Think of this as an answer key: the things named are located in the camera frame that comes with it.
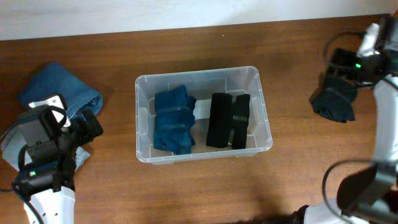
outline brown wooden surface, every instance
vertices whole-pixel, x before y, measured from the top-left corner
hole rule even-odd
[[[370,157],[376,106],[370,90],[354,102],[356,121],[321,118],[308,102],[324,71],[324,43],[341,29],[365,29],[379,16],[268,22],[0,42],[0,131],[23,108],[16,103],[35,71],[60,62],[100,91],[104,134],[75,175],[75,223],[223,223],[290,213],[322,202],[327,167]],[[356,50],[355,37],[331,47]],[[253,65],[260,71],[274,145],[253,157],[154,166],[136,158],[134,81],[139,75]],[[330,177],[334,196],[341,178]],[[0,161],[0,186],[17,172]],[[27,223],[22,202],[0,194],[0,223]]]

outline plastic bin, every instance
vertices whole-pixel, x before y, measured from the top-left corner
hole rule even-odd
[[[155,94],[185,85],[188,94],[198,101],[195,104],[195,124],[191,135],[196,141],[192,153],[175,155],[154,149]],[[206,146],[209,125],[211,95],[229,93],[233,96],[249,93],[250,118],[246,149],[218,149]],[[170,164],[177,161],[212,159],[228,156],[253,156],[272,146],[266,103],[262,93],[260,75],[255,67],[224,68],[197,72],[142,75],[136,80],[136,142],[137,158],[141,162]]]

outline wood grain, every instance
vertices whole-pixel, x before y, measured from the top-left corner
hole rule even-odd
[[[16,95],[48,62],[60,62],[100,91],[104,134],[85,145],[77,171],[75,223],[224,223],[290,213],[322,202],[327,167],[370,157],[372,91],[354,102],[356,121],[325,120],[308,102],[324,71],[323,44],[341,29],[365,29],[379,16],[269,22],[0,42],[0,131],[23,108]],[[360,40],[337,40],[355,50]],[[154,166],[136,158],[134,81],[139,75],[253,65],[260,71],[274,145],[253,157]],[[330,196],[348,166],[330,177]],[[0,186],[16,176],[0,162]],[[27,223],[22,202],[0,194],[0,222]]]

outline black garment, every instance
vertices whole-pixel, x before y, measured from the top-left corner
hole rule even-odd
[[[351,103],[357,94],[358,90],[348,82],[337,77],[328,77],[324,89],[311,105],[315,113],[326,119],[341,123],[355,121]]]
[[[227,147],[231,125],[232,96],[227,93],[213,93],[206,145],[217,148]]]
[[[233,149],[245,149],[246,139],[248,138],[250,94],[243,94],[236,97],[233,105],[232,127],[234,128],[234,138],[232,140]]]

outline dark blue folded garment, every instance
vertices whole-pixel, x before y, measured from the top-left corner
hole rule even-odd
[[[62,94],[68,105],[69,118],[81,116],[81,111],[85,109],[91,109],[97,115],[102,107],[103,98],[98,91],[83,83],[56,62],[48,64],[36,74],[17,99],[29,108],[29,103],[41,101],[54,93]]]
[[[190,134],[195,124],[193,109],[196,99],[188,96],[187,87],[181,85],[174,90],[155,95],[154,148],[190,154],[195,140]]]

